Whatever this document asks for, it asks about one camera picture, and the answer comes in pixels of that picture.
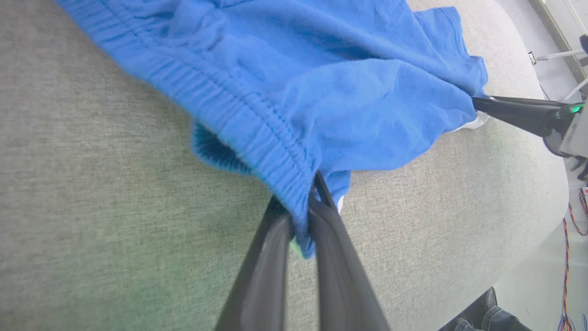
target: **blue t-shirt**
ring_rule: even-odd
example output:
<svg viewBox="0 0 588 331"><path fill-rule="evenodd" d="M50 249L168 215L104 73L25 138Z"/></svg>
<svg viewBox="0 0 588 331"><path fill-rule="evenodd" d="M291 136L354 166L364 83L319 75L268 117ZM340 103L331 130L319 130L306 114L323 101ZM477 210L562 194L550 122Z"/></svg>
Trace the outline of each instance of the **blue t-shirt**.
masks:
<svg viewBox="0 0 588 331"><path fill-rule="evenodd" d="M194 119L204 162L259 177L305 256L313 176L390 170L475 118L484 62L454 8L405 0L58 0L129 74Z"/></svg>

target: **floor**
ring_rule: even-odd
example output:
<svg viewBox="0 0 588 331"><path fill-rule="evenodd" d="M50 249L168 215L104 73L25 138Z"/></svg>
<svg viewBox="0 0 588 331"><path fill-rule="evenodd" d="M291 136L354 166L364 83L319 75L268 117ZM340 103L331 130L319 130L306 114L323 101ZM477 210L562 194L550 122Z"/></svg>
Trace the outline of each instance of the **floor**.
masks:
<svg viewBox="0 0 588 331"><path fill-rule="evenodd" d="M528 0L496 0L511 16L528 51L536 55L558 52L556 44L541 23ZM552 100L566 95L576 80L562 59L540 62L535 66L545 94ZM580 94L569 102L581 101ZM570 175L570 201L578 225L586 229L588 221L577 201L578 188L583 184ZM568 314L578 331L583 329L582 314L588 314L588 240L571 225L569 215L570 276ZM532 330L556 330L562 314L564 229L560 225L547 240L519 266L496 284L498 304L517 316Z"/></svg>

